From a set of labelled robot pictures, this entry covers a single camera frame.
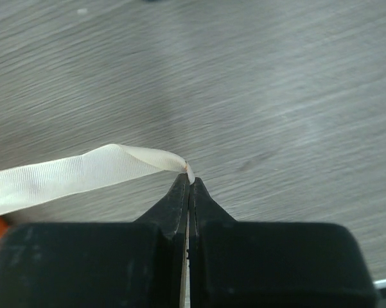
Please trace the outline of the cream printed ribbon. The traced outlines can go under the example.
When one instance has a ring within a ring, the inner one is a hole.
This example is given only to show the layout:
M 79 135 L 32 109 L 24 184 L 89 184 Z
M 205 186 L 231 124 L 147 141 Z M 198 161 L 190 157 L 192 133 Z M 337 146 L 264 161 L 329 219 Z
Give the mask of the cream printed ribbon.
M 52 200 L 93 191 L 161 171 L 195 175 L 169 151 L 108 144 L 82 155 L 0 171 L 0 216 Z

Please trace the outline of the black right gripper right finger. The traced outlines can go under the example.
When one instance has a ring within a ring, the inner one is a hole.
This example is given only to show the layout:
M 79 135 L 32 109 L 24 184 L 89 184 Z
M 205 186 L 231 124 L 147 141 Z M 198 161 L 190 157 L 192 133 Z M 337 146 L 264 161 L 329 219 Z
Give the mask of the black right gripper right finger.
M 376 307 L 352 233 L 334 223 L 229 215 L 199 178 L 189 192 L 192 307 Z

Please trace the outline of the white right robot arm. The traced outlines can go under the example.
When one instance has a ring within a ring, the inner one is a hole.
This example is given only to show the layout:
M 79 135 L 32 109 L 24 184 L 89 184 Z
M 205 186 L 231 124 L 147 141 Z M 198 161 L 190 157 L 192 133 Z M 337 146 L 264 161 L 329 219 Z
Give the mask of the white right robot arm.
M 352 233 L 237 221 L 179 175 L 130 223 L 27 223 L 0 240 L 0 307 L 386 307 Z

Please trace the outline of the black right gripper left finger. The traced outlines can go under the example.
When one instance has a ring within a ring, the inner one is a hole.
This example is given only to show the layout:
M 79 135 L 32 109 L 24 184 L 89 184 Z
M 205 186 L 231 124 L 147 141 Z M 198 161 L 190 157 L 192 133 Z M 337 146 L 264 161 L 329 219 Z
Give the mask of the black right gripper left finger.
M 133 222 L 25 223 L 0 240 L 0 307 L 183 307 L 189 181 Z

